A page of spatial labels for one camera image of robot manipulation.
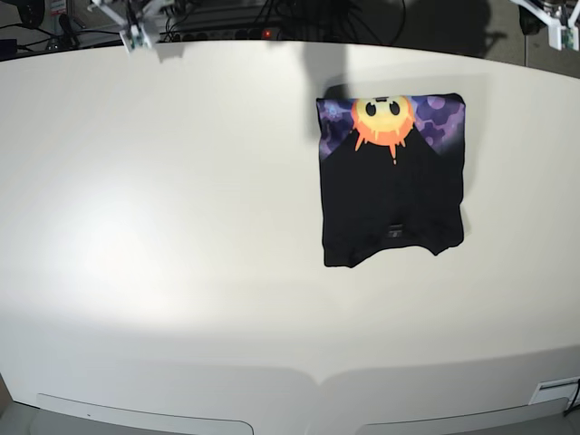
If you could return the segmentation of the black T-shirt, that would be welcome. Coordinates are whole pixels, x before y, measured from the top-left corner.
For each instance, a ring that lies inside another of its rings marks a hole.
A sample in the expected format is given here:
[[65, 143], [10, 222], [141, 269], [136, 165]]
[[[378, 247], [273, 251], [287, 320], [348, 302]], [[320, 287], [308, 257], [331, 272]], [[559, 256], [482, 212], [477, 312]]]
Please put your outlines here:
[[326, 266], [464, 240], [466, 103], [456, 93], [316, 102]]

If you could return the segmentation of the black power strip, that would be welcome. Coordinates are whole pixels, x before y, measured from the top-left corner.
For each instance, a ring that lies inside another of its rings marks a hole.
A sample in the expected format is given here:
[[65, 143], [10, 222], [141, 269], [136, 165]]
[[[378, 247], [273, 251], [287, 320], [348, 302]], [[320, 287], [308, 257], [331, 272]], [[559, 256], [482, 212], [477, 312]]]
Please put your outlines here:
[[279, 29], [275, 27], [267, 28], [232, 28], [232, 29], [204, 29], [175, 32], [170, 37], [170, 41], [191, 42], [191, 41], [221, 41], [221, 40], [275, 40], [278, 37]]

